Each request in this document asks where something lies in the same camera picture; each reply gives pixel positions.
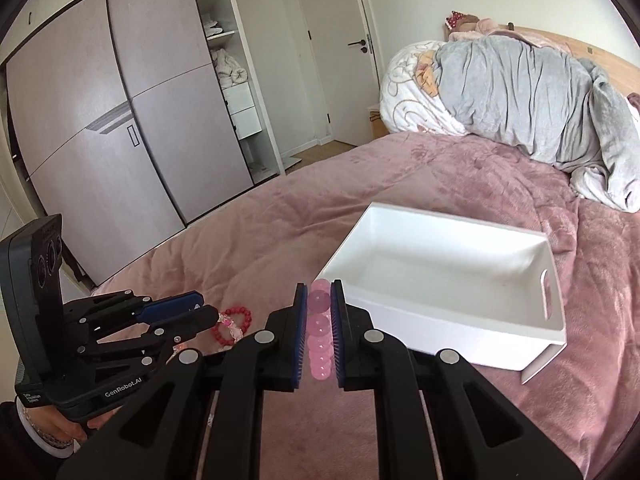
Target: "human hand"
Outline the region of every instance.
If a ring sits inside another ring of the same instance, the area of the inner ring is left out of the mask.
[[[103,427],[108,421],[109,419],[115,415],[116,413],[118,413],[118,410],[120,409],[120,407],[116,408],[115,410],[111,410],[110,412],[107,413],[103,413],[102,415],[98,415],[95,418],[92,418],[86,425],[90,430],[100,430],[101,427]]]
[[[60,442],[86,441],[86,433],[80,424],[66,420],[53,406],[24,409],[30,423],[42,433],[46,433]]]

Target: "wardrobe handle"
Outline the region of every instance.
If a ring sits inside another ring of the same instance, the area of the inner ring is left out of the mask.
[[[136,129],[133,126],[127,126],[127,131],[129,132],[129,138],[131,142],[133,142],[133,147],[137,147],[140,145],[140,140],[138,139],[138,134],[136,133]]]

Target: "white plastic basket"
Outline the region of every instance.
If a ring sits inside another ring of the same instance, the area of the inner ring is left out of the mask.
[[[525,383],[566,346],[546,236],[459,216],[372,203],[318,278],[408,347],[452,348]]]

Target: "wooden headboard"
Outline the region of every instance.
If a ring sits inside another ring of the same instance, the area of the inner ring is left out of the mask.
[[[460,26],[458,32],[473,30],[474,27],[475,24],[465,23]],[[507,25],[501,25],[500,27],[504,29],[509,28]],[[535,32],[556,43],[567,46],[575,57],[587,57],[603,67],[603,69],[609,73],[609,79],[612,85],[625,97],[632,92],[640,94],[640,68],[625,61],[621,57],[602,50],[597,46],[593,46],[592,44],[574,40],[574,38],[568,38],[567,36],[555,34],[554,32],[527,27],[514,27],[513,30],[516,32]]]

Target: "sleeve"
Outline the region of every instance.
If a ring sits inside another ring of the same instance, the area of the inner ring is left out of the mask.
[[[20,480],[55,480],[64,462],[32,440],[14,402],[0,404],[0,457],[2,477]]]

